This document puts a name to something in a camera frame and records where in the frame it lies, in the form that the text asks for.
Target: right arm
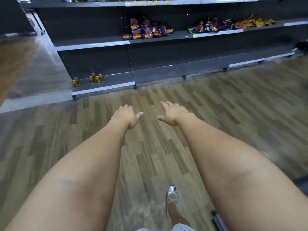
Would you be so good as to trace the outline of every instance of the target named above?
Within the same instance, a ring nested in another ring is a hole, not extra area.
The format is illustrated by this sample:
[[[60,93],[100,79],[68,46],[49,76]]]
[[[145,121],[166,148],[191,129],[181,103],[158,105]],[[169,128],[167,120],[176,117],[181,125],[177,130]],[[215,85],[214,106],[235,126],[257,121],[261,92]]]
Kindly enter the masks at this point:
[[[308,199],[259,151],[161,102],[158,119],[183,132],[205,188],[230,230],[308,230]]]

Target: forearm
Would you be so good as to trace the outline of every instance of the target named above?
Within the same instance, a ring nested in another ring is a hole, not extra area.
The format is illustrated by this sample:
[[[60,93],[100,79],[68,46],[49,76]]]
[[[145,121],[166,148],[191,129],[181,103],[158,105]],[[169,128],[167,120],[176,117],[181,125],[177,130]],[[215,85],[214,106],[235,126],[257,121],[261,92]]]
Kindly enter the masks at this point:
[[[63,157],[35,187],[8,230],[103,230],[126,131],[125,124],[110,121]]]
[[[308,200],[259,151],[192,115],[179,121],[179,127],[229,229],[290,230],[294,224],[307,225],[302,214],[308,212]]]

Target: leg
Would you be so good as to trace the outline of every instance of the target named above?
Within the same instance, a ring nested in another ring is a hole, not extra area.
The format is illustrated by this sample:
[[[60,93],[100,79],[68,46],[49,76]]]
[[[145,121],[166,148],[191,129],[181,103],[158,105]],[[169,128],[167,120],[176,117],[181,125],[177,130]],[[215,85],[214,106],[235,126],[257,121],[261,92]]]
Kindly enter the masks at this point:
[[[179,214],[179,212],[176,210],[177,206],[177,191],[175,186],[170,186],[167,192],[167,217],[171,219],[172,226],[175,226],[177,224],[183,224],[187,225],[189,227],[190,223]]]

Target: hand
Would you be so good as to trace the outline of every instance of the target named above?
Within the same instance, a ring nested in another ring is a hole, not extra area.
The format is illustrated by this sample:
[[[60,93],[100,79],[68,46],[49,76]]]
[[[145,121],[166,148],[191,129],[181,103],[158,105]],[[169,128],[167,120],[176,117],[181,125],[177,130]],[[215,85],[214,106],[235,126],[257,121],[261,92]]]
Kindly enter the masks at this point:
[[[179,106],[179,104],[172,104],[170,101],[161,101],[160,102],[163,110],[165,112],[165,116],[158,116],[157,119],[163,121],[164,123],[170,126],[177,126],[179,120],[186,115],[194,115],[193,113],[188,112],[188,110],[183,107]]]
[[[127,104],[120,108],[113,114],[111,120],[117,120],[124,122],[127,125],[128,129],[131,130],[134,128],[138,120],[142,117],[143,112],[139,112],[136,115],[134,114],[133,106],[128,106]]]

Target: shoe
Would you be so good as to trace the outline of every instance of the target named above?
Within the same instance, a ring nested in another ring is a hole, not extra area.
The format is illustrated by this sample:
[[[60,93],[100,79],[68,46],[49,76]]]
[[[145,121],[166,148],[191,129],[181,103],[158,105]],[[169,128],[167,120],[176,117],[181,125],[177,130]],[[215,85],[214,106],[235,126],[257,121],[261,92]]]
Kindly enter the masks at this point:
[[[174,198],[170,198],[170,195],[174,194],[175,195],[175,199]],[[169,203],[175,203],[175,209],[177,207],[177,190],[176,187],[174,185],[169,186],[168,190],[167,190],[167,195],[166,195],[166,215],[168,220],[170,219],[170,216],[168,214],[168,204]]]

